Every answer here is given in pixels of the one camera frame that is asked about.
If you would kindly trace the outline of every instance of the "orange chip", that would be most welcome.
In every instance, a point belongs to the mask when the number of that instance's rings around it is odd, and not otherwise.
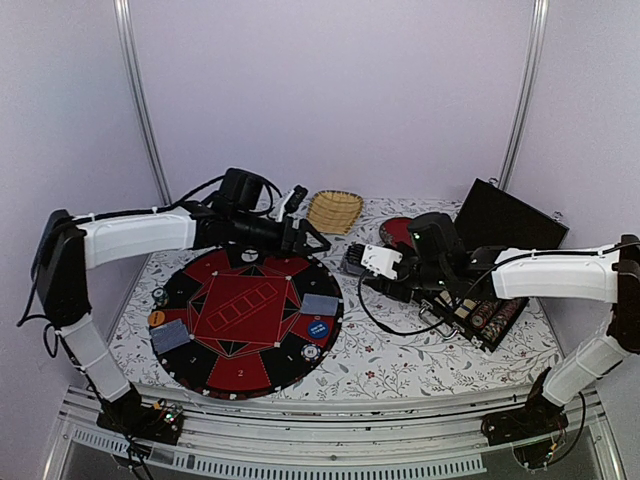
[[[162,325],[165,320],[164,312],[160,312],[156,310],[155,312],[151,312],[149,315],[149,325],[152,327],[157,327],[158,325]]]

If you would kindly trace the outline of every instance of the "red plate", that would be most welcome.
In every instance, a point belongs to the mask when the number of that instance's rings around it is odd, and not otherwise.
[[[380,225],[380,238],[384,244],[397,247],[398,242],[403,242],[411,247],[413,244],[407,230],[411,220],[409,217],[395,217]]]

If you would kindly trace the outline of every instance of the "metal frame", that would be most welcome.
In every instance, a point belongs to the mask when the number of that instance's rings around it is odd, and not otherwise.
[[[114,0],[114,5],[116,19],[118,22],[118,34],[120,35],[120,45],[122,46],[122,55],[124,57],[127,76],[129,77],[129,84],[131,85],[131,92],[133,94],[133,101],[138,114],[138,121],[142,130],[142,137],[147,149],[147,156],[149,157],[151,173],[153,175],[160,200],[164,205],[169,205],[172,203],[171,191],[169,190],[169,183],[167,182],[162,162],[160,161],[158,146],[156,145],[156,139],[151,126],[151,117],[149,115],[149,109],[147,107],[147,101],[142,87],[138,54],[133,39],[129,0]]]
[[[189,397],[179,390],[139,388],[145,402],[161,395],[180,402],[186,416],[178,446],[141,441],[153,447],[149,464],[215,478],[262,478],[269,472],[271,478],[290,480],[382,479],[384,472],[396,480],[482,473],[482,454],[510,446],[489,447],[479,432],[481,417],[521,405],[527,390],[352,402],[236,403],[201,397],[196,404],[187,403]],[[586,400],[587,431],[603,478],[622,480],[618,452],[593,388],[586,391]],[[58,415],[45,480],[60,478],[71,442],[124,456],[125,440],[95,426],[99,410],[90,392],[69,389]],[[570,430],[578,427],[581,411],[577,399],[567,405]],[[248,473],[250,468],[255,475]]]
[[[522,134],[524,132],[529,105],[533,94],[533,87],[538,73],[538,64],[540,63],[540,55],[542,54],[542,45],[544,41],[544,30],[547,24],[547,11],[549,9],[549,0],[535,0],[533,7],[533,19],[531,22],[531,32],[529,35],[529,47],[527,50],[527,60],[525,63],[524,76],[522,78],[522,87],[520,89],[520,97],[516,109],[516,116],[513,121],[511,137],[509,138],[509,146],[507,154],[502,164],[500,179],[498,180],[498,188],[507,190],[509,182],[513,176]]]

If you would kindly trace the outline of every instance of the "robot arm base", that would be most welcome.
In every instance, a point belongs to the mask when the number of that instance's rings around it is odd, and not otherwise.
[[[558,407],[542,395],[544,381],[551,371],[542,372],[524,406],[490,413],[482,419],[482,433],[489,445],[501,445],[557,432],[568,426],[564,407]]]

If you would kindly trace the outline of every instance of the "white wall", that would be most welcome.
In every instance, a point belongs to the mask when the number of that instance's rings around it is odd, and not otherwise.
[[[228,165],[392,197],[499,174],[533,1],[131,3],[174,196]]]
[[[50,211],[157,203],[124,72],[112,2],[0,2],[0,478],[42,475],[62,397],[77,377],[52,361],[42,323],[15,327]],[[97,270],[106,330],[139,261]]]
[[[544,52],[511,191],[560,210],[566,245],[640,233],[640,2],[551,2]],[[548,302],[563,346],[595,329],[603,305]],[[629,479],[640,478],[640,361],[599,382]]]

